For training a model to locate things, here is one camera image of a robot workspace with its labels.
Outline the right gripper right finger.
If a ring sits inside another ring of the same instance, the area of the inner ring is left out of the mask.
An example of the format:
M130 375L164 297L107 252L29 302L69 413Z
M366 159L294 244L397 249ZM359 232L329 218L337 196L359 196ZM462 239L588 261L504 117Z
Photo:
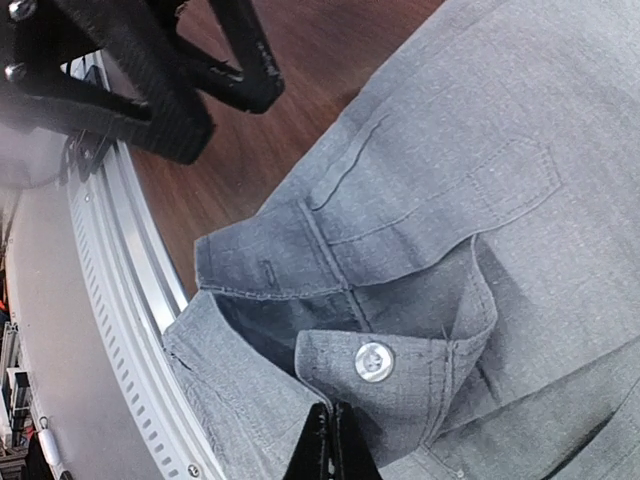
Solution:
M382 477L350 404L338 402L334 405L331 427L333 478L381 480Z

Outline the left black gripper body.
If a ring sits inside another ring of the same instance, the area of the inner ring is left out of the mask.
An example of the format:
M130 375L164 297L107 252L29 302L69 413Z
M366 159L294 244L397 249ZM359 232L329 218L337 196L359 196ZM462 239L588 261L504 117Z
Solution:
M88 22L99 13L98 1L3 1L1 88L74 79L72 63L98 49Z

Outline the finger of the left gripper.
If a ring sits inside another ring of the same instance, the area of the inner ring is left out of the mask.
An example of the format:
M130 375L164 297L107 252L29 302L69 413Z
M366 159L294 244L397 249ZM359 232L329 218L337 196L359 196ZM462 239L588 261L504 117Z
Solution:
M180 164L193 163L211 138L213 122L153 13L143 1L98 2L100 13L88 22L88 34L126 75L138 98L77 78L1 88L2 123L26 131L88 130Z
M250 1L209 3L238 63L216 59L176 34L172 40L194 87L239 111L263 114L285 84L258 15Z

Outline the grey long sleeve shirt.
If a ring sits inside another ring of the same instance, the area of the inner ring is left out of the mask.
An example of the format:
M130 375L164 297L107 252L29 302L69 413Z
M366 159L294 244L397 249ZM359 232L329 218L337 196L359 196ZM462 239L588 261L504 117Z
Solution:
M638 3L444 3L195 269L163 344L229 479L336 401L386 479L637 478Z

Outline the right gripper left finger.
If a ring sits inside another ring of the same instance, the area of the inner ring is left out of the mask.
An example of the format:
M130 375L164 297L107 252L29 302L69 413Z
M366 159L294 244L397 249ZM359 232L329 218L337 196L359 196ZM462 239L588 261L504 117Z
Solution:
M311 406L285 472L285 480L329 480L332 460L331 414L323 403Z

